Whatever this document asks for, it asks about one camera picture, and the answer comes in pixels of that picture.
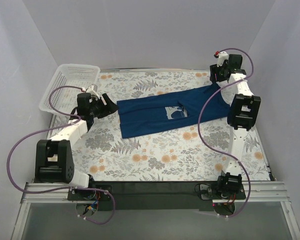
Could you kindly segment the blue t shirt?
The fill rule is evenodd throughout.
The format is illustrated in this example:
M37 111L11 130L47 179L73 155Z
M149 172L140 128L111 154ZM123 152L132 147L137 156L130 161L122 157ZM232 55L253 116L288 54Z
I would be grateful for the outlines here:
M117 102L123 139L194 125L203 105L220 87L216 83Z

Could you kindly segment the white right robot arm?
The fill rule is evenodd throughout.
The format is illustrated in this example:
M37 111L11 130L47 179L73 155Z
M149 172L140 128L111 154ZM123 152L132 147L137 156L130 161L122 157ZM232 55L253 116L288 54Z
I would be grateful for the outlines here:
M238 160L243 155L248 132L256 123L261 98L254 95L248 86L246 71L241 68L243 57L240 54L217 51L214 57L217 63L210 66L210 81L226 81L235 89L227 116L227 124L230 126L228 155L216 186L217 195L227 199L244 193L242 167Z

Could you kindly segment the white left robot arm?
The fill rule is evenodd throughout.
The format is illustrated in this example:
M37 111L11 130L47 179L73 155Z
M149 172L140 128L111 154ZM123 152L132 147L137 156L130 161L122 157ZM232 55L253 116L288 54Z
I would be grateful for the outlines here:
M77 107L70 113L69 126L48 140L36 145L35 180L44 183L63 183L79 188L85 200L96 196L90 176L74 166L72 147L94 124L95 119L115 113L119 107L104 93L97 98L91 93L77 95Z

